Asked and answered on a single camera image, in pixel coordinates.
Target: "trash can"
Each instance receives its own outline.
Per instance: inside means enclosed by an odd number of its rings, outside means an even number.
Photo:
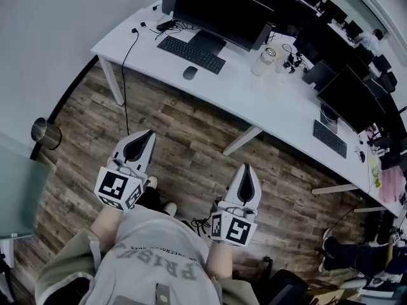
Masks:
[[[49,150],[54,150],[61,143],[62,132],[45,118],[39,118],[32,125],[31,138]]]

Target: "computer mouse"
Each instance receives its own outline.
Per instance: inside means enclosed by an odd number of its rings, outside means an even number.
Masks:
[[[192,80],[195,77],[197,71],[197,68],[190,65],[188,68],[185,69],[183,76],[186,80]]]

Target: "white t-shirt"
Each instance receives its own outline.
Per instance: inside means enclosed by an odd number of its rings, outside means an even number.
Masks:
[[[367,50],[373,53],[374,56],[380,54],[379,39],[368,32],[364,32],[356,38],[360,44],[362,44]]]
[[[116,245],[81,304],[220,304],[204,271],[208,253],[188,226],[136,205],[123,215]]]

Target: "monitor base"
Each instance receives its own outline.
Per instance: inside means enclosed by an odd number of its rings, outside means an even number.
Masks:
[[[189,41],[189,44],[213,55],[218,55],[225,46],[226,41],[216,35],[200,30],[198,34]]]
[[[324,104],[322,105],[320,120],[321,123],[328,127],[333,133],[338,134],[338,116]]]

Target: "black keyboard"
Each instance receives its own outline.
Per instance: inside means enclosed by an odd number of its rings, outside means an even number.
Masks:
[[[313,136],[326,144],[329,148],[336,151],[343,158],[346,158],[348,145],[341,140],[335,133],[315,120]]]
[[[178,38],[167,36],[158,46],[162,50],[168,51],[178,57],[191,61],[194,64],[200,65],[214,74],[219,74],[225,60],[217,56],[205,52],[191,44],[181,41]]]

